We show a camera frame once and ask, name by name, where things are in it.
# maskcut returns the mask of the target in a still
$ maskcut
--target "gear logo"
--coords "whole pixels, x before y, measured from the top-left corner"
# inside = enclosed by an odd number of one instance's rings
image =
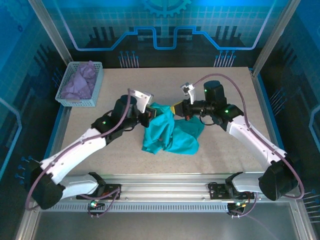
[[[157,17],[164,18],[174,14],[180,14],[181,10],[186,10],[187,4],[191,0],[143,0],[145,10],[149,10],[150,14],[155,14]]]
[[[0,8],[6,7],[11,17],[19,24],[22,24],[29,15],[28,0],[0,0]]]

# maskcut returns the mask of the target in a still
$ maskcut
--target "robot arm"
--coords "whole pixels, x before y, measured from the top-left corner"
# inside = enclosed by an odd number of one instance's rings
[[[255,178],[248,177],[245,173],[234,174],[226,180],[233,192],[262,192],[275,201],[297,187],[297,179],[280,156],[293,168],[297,167],[297,162],[246,121],[244,113],[237,106],[227,103],[224,88],[219,81],[208,81],[204,84],[205,100],[195,100],[192,84],[186,83],[181,88],[185,94],[190,95],[190,99],[173,105],[171,111],[174,114],[186,120],[193,116],[210,116],[214,124],[242,142],[265,171],[263,174],[257,173]]]
[[[110,192],[110,189],[105,189],[104,180],[95,172],[84,176],[67,176],[67,174],[88,156],[122,136],[126,129],[134,128],[137,124],[149,126],[149,122],[155,117],[154,109],[148,107],[153,96],[136,90],[131,91],[130,95],[132,97],[127,114],[114,131],[103,137],[96,137],[109,132],[117,125],[125,112],[128,95],[123,95],[116,101],[111,115],[108,112],[98,118],[91,128],[65,149],[39,163],[31,161],[28,164],[24,185],[27,191],[30,191],[36,179],[45,171],[32,193],[33,199],[42,209],[48,209],[61,199],[71,196],[101,197]],[[54,162],[61,154],[63,155],[58,161]]]

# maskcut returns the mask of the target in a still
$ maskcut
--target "beige table surface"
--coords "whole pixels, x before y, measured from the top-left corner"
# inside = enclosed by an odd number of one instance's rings
[[[180,86],[195,83],[201,77],[221,73],[232,78],[241,89],[251,123],[269,138],[263,114],[247,67],[195,68],[128,68],[104,69],[104,79],[96,107],[73,107],[62,147],[81,136],[97,118],[113,109],[116,100],[127,93],[127,88],[154,94],[154,102],[172,105],[185,98]],[[243,109],[241,99],[231,83],[219,80],[227,101]],[[203,83],[196,88],[197,99],[204,99]],[[105,148],[90,155],[75,167],[71,174],[184,174],[235,173],[262,171],[252,154],[234,137],[219,126],[206,126],[198,138],[199,150],[195,155],[181,155],[160,151],[151,154],[141,150],[144,128],[141,125]]]

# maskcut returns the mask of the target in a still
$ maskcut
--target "gray plastic basket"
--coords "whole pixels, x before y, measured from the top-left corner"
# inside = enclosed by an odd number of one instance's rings
[[[96,72],[96,82],[93,89],[93,93],[90,99],[64,99],[61,98],[61,91],[62,88],[69,82],[72,74],[74,74],[77,71],[77,68],[80,64],[86,63],[84,61],[72,61],[69,62],[65,73],[63,75],[60,87],[58,89],[58,92],[55,95],[55,100],[57,100],[59,103],[61,103],[65,107],[95,107],[99,91],[101,88],[102,80],[104,79],[104,71],[102,67],[102,63],[99,61],[94,61],[94,68]]]

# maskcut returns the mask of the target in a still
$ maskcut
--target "teal cloth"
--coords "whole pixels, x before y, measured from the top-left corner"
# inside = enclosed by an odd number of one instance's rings
[[[151,107],[156,109],[157,116],[144,130],[142,150],[153,154],[160,149],[176,154],[195,154],[199,148],[197,138],[205,127],[199,119],[174,120],[170,106],[153,103]]]

